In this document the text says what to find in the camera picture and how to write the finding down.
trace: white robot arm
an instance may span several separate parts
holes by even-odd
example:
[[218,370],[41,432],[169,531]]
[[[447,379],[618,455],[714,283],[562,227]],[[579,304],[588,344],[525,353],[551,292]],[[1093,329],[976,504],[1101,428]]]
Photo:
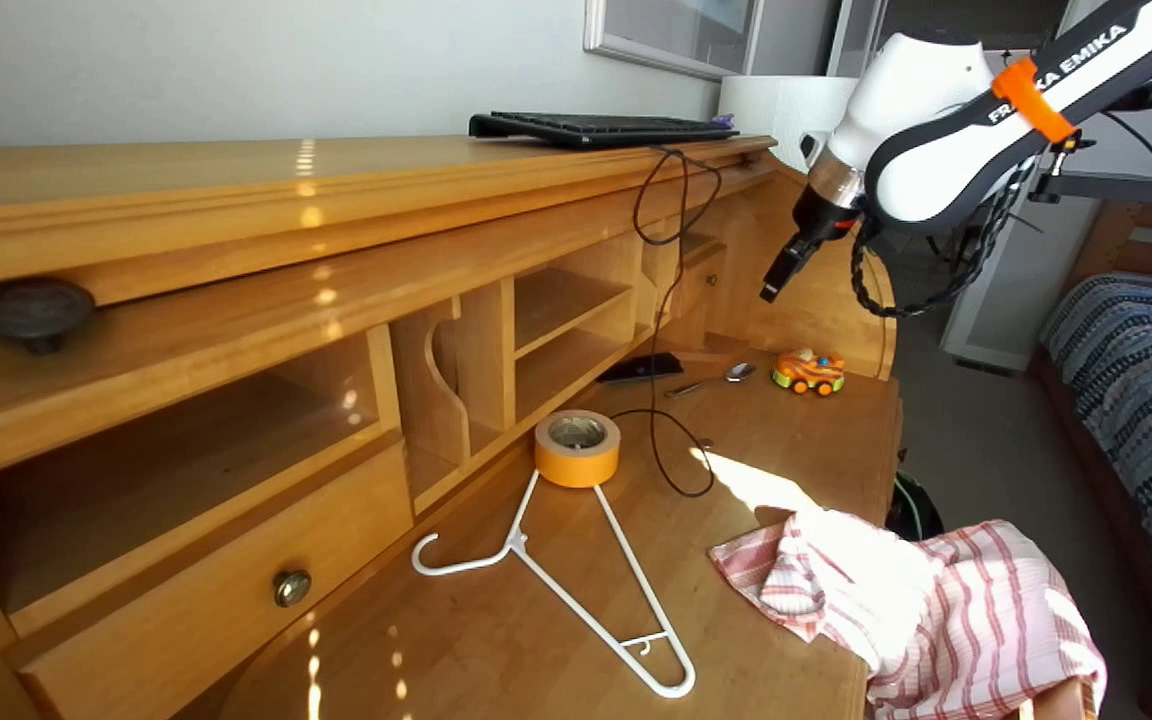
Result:
[[1152,81],[1152,0],[1113,0],[1055,45],[990,74],[982,45],[893,35],[807,173],[774,304],[824,242],[865,224],[951,234],[1076,124]]

